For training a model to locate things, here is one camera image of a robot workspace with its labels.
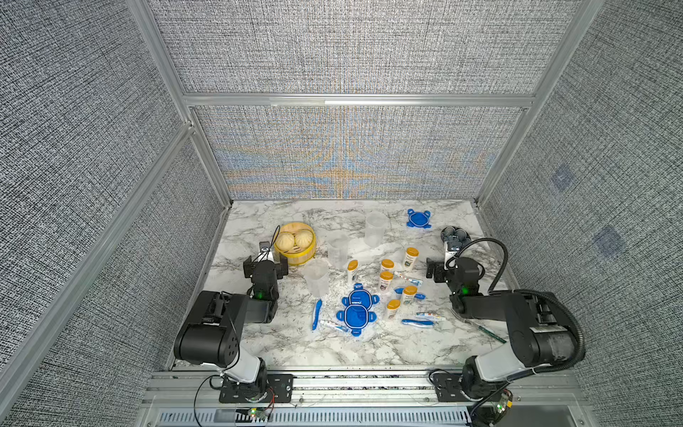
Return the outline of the blue lid back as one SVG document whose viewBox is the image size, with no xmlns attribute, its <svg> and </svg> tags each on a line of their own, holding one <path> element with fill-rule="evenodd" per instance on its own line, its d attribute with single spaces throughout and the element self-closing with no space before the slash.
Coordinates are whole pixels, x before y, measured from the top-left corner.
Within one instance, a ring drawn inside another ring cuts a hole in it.
<svg viewBox="0 0 683 427">
<path fill-rule="evenodd" d="M 414 211 L 414 209 L 407 210 L 407 227 L 418 229 L 430 229 L 430 211 Z"/>
</svg>

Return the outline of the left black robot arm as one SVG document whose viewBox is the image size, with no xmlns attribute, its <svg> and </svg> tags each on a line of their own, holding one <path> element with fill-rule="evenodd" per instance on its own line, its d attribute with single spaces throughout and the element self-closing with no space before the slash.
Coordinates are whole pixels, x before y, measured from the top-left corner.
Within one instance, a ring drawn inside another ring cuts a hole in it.
<svg viewBox="0 0 683 427">
<path fill-rule="evenodd" d="M 202 291 L 183 321 L 174 341 L 174 357 L 217 373 L 209 384 L 220 392 L 222 403 L 273 403 L 279 380 L 270 380 L 266 362 L 242 345 L 247 324 L 270 324 L 279 307 L 279 281 L 288 263 L 279 263 L 272 243 L 261 242 L 257 256 L 243 262 L 251 281 L 244 294 Z"/>
</svg>

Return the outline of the orange cap bottle small back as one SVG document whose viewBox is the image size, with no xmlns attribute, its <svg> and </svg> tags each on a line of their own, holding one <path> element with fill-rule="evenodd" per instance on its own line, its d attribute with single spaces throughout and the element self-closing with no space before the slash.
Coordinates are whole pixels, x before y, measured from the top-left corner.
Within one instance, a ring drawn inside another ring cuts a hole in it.
<svg viewBox="0 0 683 427">
<path fill-rule="evenodd" d="M 382 272 L 393 272 L 395 268 L 395 263 L 391 259 L 382 259 L 381 261 L 381 271 Z"/>
</svg>

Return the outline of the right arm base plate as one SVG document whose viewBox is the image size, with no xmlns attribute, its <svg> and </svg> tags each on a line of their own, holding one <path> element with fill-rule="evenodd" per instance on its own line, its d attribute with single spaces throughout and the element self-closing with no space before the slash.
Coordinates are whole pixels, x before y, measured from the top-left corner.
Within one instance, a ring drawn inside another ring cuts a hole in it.
<svg viewBox="0 0 683 427">
<path fill-rule="evenodd" d="M 476 379 L 473 375 L 466 375 L 455 371 L 435 369 L 427 376 L 433 386 L 439 403 L 481 402 L 496 399 L 508 389 L 506 382 L 486 383 Z"/>
</svg>

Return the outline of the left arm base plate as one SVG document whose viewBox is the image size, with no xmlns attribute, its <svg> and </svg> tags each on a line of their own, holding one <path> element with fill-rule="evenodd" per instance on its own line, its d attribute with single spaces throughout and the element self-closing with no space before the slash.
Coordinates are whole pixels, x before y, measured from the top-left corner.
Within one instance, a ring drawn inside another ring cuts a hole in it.
<svg viewBox="0 0 683 427">
<path fill-rule="evenodd" d="M 290 403 L 293 392 L 293 375 L 267 374 L 254 383 L 239 383 L 225 378 L 219 394 L 222 404 Z"/>
</svg>

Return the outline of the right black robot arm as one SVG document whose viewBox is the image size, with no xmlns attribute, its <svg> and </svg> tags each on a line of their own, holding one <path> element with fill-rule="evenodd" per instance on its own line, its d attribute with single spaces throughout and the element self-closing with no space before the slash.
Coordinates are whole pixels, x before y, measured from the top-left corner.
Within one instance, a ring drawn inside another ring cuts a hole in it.
<svg viewBox="0 0 683 427">
<path fill-rule="evenodd" d="M 482 293 L 480 281 L 486 269 L 464 253 L 484 242 L 500 247 L 503 261 L 487 292 Z M 461 393 L 471 401 L 483 402 L 522 378 L 572 368 L 586 354 L 586 336 L 579 321 L 553 293 L 496 288 L 508 262 L 508 248 L 496 238 L 471 240 L 443 261 L 426 260 L 426 277 L 448 286 L 457 316 L 502 321 L 507 327 L 505 344 L 469 357 L 462 368 Z"/>
</svg>

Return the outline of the clear container back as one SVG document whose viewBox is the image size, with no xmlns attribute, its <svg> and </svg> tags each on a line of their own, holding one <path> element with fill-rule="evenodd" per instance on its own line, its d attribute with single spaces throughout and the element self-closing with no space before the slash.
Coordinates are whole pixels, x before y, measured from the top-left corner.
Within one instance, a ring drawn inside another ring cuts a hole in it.
<svg viewBox="0 0 683 427">
<path fill-rule="evenodd" d="M 389 218 L 381 212 L 372 211 L 366 216 L 364 242 L 371 248 L 379 247 L 389 225 Z"/>
</svg>

